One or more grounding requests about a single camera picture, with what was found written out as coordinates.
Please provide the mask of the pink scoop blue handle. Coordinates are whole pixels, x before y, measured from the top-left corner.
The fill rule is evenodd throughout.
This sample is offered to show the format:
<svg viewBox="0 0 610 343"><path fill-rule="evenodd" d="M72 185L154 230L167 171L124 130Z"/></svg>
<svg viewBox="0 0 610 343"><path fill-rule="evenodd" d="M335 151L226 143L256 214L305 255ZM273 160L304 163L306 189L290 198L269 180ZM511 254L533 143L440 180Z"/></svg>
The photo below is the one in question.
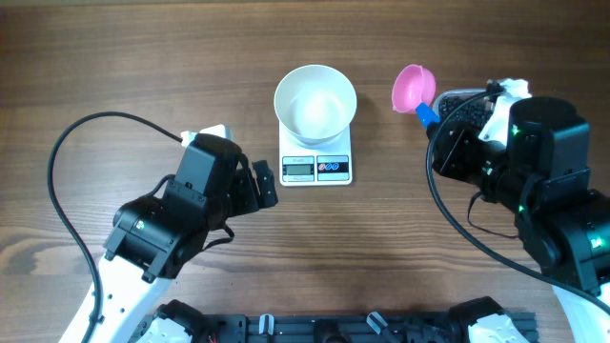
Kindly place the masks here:
<svg viewBox="0 0 610 343"><path fill-rule="evenodd" d="M436 78L421 65L409 65L396 77L392 89L393 110L398 113L415 114L427 130L439 122L432 105L437 90Z"/></svg>

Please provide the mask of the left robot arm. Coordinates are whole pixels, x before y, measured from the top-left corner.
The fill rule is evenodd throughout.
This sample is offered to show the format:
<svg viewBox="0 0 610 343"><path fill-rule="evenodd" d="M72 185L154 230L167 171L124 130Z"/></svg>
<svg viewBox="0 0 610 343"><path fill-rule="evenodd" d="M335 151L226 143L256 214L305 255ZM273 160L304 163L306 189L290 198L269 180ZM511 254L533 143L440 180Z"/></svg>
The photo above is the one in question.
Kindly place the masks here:
<svg viewBox="0 0 610 343"><path fill-rule="evenodd" d="M160 186L162 197L149 192L116 212L98 264L101 288L90 290L62 341L128 341L183 266L212 247L209 232L278 202L266 161L249 162L233 141L207 133Z"/></svg>

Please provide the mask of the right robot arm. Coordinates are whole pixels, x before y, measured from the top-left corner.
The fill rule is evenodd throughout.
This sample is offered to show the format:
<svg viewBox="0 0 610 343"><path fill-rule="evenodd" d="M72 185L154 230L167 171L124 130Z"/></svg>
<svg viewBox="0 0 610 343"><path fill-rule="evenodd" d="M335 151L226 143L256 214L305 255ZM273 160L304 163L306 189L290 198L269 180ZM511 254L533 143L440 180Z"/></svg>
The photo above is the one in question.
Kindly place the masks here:
<svg viewBox="0 0 610 343"><path fill-rule="evenodd" d="M478 139L449 114L423 121L426 177L447 221L497 262L551 285L578 342L609 339L609 198L589 188L589 125L567 101L530 97L509 108L505 142ZM468 233L442 202L436 175L474 185L515 216L533 271Z"/></svg>

